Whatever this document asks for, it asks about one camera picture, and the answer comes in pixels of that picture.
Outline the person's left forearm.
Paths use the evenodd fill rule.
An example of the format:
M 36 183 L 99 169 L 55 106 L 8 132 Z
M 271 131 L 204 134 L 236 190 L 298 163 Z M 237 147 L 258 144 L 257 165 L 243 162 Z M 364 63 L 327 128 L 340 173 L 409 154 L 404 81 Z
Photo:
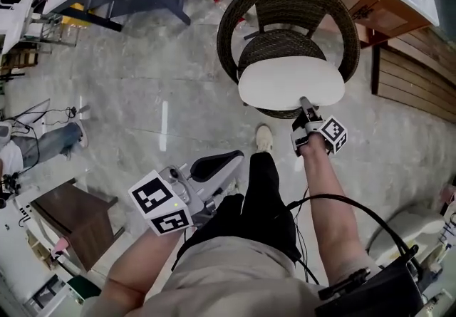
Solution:
M 112 265 L 100 296 L 128 313 L 141 307 L 181 235 L 147 230 Z

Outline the person's right forearm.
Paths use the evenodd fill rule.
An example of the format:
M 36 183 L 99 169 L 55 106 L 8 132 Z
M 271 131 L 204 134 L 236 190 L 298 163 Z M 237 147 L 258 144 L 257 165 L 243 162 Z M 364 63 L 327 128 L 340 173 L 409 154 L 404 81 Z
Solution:
M 344 195 L 320 134 L 311 134 L 300 153 L 311 197 Z M 363 267 L 370 269 L 371 276 L 378 274 L 380 268 L 361 243 L 352 206 L 333 199 L 312 199 L 310 203 L 318 251 L 330 285 Z

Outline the wooden desk with white top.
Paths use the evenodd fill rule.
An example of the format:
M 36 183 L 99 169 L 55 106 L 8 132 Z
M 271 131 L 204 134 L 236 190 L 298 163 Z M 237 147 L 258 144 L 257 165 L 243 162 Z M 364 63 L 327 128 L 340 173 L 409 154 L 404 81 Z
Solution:
M 423 17 L 397 0 L 342 0 L 352 19 L 368 29 L 364 42 L 375 45 L 427 25 Z

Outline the person's beige shirt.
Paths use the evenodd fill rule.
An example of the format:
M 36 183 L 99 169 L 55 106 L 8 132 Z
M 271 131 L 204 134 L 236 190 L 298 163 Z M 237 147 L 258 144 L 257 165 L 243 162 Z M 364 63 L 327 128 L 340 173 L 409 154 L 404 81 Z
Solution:
M 318 289 L 294 271 L 266 244 L 217 237 L 189 248 L 143 306 L 127 311 L 99 296 L 84 303 L 81 317 L 315 317 Z

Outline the person's black trousers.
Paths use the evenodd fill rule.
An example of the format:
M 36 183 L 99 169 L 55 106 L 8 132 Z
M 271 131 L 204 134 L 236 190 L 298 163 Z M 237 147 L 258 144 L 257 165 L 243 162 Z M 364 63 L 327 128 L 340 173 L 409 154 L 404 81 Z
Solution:
M 182 245 L 177 258 L 190 247 L 216 237 L 257 241 L 279 250 L 292 262 L 301 258 L 294 219 L 279 194 L 279 174 L 270 153 L 250 157 L 247 193 L 226 196 L 213 218 Z

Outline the black chest-mounted device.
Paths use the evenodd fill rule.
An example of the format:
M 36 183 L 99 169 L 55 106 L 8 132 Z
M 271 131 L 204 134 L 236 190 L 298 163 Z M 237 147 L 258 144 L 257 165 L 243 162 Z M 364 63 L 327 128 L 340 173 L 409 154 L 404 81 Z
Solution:
M 373 277 L 367 267 L 318 292 L 323 304 L 316 317 L 414 317 L 422 308 L 421 292 L 408 264 L 413 247 Z

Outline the white round cushion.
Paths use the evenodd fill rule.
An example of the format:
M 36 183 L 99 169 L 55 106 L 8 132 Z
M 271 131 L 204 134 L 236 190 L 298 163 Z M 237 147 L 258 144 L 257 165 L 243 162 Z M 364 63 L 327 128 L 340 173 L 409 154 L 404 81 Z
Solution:
M 318 107 L 333 105 L 344 96 L 345 83 L 332 63 L 308 56 L 288 56 L 247 66 L 238 90 L 246 104 L 279 111 L 299 108 L 302 97 Z

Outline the wooden slat platform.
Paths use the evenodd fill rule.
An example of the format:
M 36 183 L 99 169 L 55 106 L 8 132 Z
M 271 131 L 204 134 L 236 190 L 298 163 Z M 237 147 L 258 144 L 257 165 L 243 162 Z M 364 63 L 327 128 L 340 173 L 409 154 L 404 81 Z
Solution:
M 456 124 L 456 43 L 422 28 L 373 47 L 371 93 Z

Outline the green box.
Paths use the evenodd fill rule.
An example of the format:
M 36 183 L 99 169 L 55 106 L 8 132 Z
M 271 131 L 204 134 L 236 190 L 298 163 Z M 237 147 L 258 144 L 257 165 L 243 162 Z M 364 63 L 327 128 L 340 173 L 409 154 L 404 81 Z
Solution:
M 67 284 L 76 296 L 76 300 L 79 304 L 82 304 L 88 298 L 97 297 L 101 293 L 98 286 L 81 275 L 74 276 L 67 281 Z

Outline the white rounded seat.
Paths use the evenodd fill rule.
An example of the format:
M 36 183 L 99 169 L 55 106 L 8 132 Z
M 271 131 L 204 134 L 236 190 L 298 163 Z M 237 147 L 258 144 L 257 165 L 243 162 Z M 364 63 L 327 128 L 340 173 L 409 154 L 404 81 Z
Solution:
M 441 214 L 419 206 L 404 209 L 388 222 L 388 226 L 409 248 L 418 245 L 415 257 L 419 262 L 437 247 L 444 225 L 445 219 Z M 400 256 L 395 242 L 383 229 L 371 241 L 368 254 L 379 266 L 387 266 Z

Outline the dark brown wooden stool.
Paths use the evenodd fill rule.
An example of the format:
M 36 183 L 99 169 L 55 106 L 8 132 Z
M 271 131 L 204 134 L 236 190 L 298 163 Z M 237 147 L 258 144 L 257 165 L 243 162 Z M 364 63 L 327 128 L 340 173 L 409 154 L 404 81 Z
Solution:
M 73 178 L 36 198 L 31 208 L 38 220 L 68 242 L 70 262 L 90 271 L 125 232 L 124 227 L 114 228 L 109 217 L 117 203 L 117 197 L 82 190 Z

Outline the yellow bucket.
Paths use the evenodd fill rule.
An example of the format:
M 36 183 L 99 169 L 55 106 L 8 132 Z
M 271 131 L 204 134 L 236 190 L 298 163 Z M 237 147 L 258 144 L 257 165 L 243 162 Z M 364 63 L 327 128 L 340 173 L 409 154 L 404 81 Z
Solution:
M 71 5 L 71 8 L 76 10 L 82 11 L 84 9 L 84 5 L 75 3 Z M 86 28 L 90 26 L 90 23 L 84 20 L 76 19 L 70 16 L 62 16 L 62 24 L 79 27 L 79 28 Z

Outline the white equipment rack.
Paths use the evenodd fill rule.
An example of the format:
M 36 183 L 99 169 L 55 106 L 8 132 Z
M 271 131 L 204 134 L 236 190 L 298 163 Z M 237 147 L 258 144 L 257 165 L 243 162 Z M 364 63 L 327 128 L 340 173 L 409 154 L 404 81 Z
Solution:
M 25 315 L 78 317 L 83 299 L 68 285 L 69 255 L 52 259 L 60 237 L 31 204 L 40 195 L 32 187 L 0 209 L 0 281 Z

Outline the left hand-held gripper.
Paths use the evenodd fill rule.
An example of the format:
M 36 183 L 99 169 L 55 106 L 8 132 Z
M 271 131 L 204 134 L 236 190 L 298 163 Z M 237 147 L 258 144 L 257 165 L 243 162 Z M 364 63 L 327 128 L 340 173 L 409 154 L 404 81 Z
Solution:
M 129 190 L 131 200 L 158 236 L 204 226 L 216 213 L 215 197 L 239 173 L 244 160 L 240 150 L 199 158 L 153 170 Z

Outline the person's white shoe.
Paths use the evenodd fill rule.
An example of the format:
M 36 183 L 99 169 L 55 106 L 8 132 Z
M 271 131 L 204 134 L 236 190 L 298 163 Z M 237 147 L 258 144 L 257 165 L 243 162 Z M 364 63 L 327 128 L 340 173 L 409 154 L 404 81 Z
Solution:
M 273 134 L 268 125 L 261 124 L 256 129 L 255 143 L 256 143 L 256 152 L 257 153 L 261 153 L 261 152 L 271 153 L 272 148 L 273 148 L 274 139 L 273 139 Z

